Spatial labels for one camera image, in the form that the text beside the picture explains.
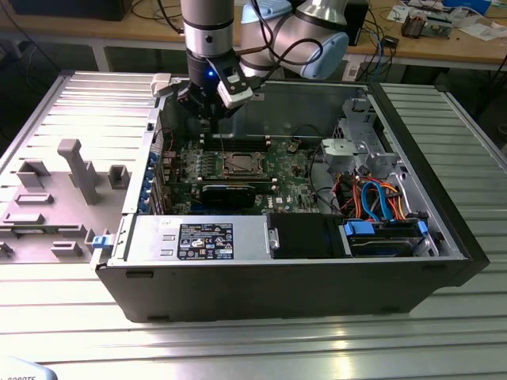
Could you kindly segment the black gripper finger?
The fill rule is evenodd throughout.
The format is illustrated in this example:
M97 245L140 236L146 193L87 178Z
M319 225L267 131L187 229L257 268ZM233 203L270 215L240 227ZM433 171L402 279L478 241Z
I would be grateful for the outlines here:
M177 103L207 131L215 130L214 100L214 93L193 82L190 82L177 95Z
M238 107L232 109L227 108L222 98L216 95L214 102L214 132L219 133L222 121L230 119L237 111Z

